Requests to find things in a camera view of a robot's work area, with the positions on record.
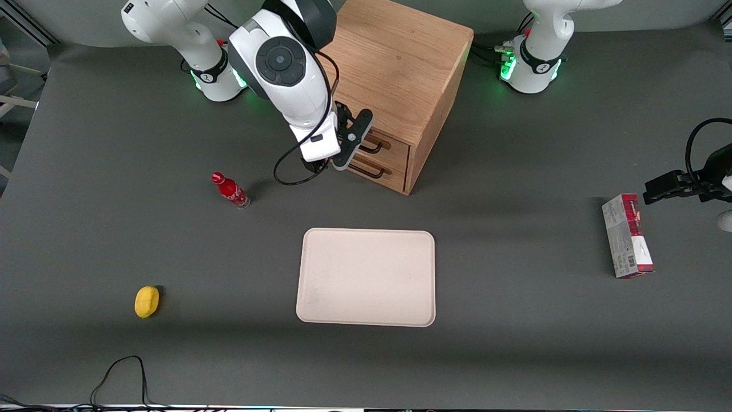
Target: coca-cola bottle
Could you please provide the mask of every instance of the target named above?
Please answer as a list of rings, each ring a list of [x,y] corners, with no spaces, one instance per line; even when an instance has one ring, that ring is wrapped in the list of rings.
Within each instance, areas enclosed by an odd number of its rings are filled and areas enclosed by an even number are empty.
[[[224,196],[234,206],[239,209],[244,209],[249,206],[249,196],[232,179],[228,179],[223,174],[215,172],[211,175],[211,180],[216,183],[221,196]]]

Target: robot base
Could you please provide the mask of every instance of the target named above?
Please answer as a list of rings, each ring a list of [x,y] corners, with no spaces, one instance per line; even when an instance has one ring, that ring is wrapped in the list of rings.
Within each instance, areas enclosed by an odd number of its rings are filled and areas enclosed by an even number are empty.
[[[504,42],[502,49],[505,50],[503,53],[508,56],[508,60],[501,66],[498,78],[510,84],[517,92],[533,95],[543,92],[549,86],[549,83],[556,78],[561,60],[554,67],[547,70],[546,73],[534,73],[531,66],[514,52],[524,39],[526,39],[526,36],[522,34]]]
[[[195,79],[196,87],[202,91],[203,95],[214,102],[226,102],[239,95],[239,93],[247,87],[247,84],[234,71],[231,63],[226,65],[223,73],[221,73],[214,83],[206,83],[203,79],[197,78],[191,73]]]

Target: gray table surface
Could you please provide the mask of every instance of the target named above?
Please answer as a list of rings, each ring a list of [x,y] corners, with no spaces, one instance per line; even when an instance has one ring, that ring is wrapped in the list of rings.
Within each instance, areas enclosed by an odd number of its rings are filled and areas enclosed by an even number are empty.
[[[333,170],[278,186],[293,138],[268,102],[207,101],[170,48],[65,48],[0,201],[0,390],[83,402],[138,354],[153,399],[176,404],[730,410],[726,205],[643,207],[657,272],[629,281],[600,213],[682,168],[694,126],[731,113],[722,47],[715,25],[578,34],[533,96],[469,63],[410,197]],[[726,127],[699,137],[697,164]],[[302,175],[291,160],[283,174]],[[216,170],[249,209],[219,197]],[[434,324],[299,321],[311,227],[433,233]],[[139,320],[146,284],[167,297]],[[134,363],[100,402],[139,402]]]

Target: cardboard box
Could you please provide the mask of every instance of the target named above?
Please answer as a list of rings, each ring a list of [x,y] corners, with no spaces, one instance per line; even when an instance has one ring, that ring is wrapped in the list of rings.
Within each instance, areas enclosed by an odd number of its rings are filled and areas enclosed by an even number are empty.
[[[653,261],[641,232],[637,194],[621,194],[602,206],[613,255],[615,277],[630,279],[651,273]]]

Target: black metal handle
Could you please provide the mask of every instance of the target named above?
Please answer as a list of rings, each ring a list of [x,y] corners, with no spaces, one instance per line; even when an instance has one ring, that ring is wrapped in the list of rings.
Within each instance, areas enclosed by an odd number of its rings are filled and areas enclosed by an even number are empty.
[[[384,145],[383,145],[383,144],[382,144],[381,142],[379,142],[379,143],[378,143],[378,144],[376,145],[376,147],[374,147],[373,149],[370,149],[370,148],[368,148],[368,147],[364,146],[364,144],[363,144],[363,143],[361,143],[361,147],[359,147],[359,149],[363,150],[363,151],[364,151],[364,152],[366,152],[366,153],[370,153],[370,154],[372,154],[372,155],[375,155],[376,153],[378,153],[378,152],[379,152],[379,150],[381,150],[381,148],[382,148],[383,146],[384,146]]]
[[[381,170],[378,171],[378,174],[373,174],[367,170],[361,169],[358,166],[354,166],[353,164],[349,164],[348,167],[355,170],[356,172],[361,172],[372,179],[380,179],[381,176],[384,176],[384,172],[386,171],[386,170],[384,170],[384,168],[381,168]]]

